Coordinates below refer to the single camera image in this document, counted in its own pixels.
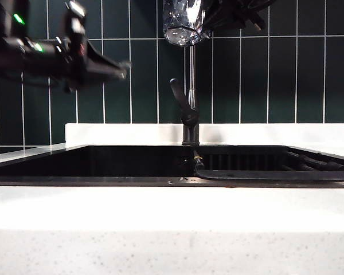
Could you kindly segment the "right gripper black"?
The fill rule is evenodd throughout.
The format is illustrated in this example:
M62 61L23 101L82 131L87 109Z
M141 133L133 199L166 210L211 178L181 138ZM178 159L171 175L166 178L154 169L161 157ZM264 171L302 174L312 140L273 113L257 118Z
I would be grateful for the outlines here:
M259 12L270 7L276 0L263 1L206 1L203 30L240 29L250 21L257 31L265 29L265 20Z

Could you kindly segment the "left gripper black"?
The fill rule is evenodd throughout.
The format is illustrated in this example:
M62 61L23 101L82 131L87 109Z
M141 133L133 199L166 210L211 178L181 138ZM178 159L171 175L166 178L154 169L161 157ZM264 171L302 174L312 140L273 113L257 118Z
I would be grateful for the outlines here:
M88 42L85 30L78 31L70 28L64 29L64 40L60 45L60 66L58 76L65 81L64 91L75 92L86 84L100 84L114 80L124 80L127 76L125 70L131 69L129 61L114 61L95 49ZM88 58L99 65L117 70L90 70L87 73L86 64Z

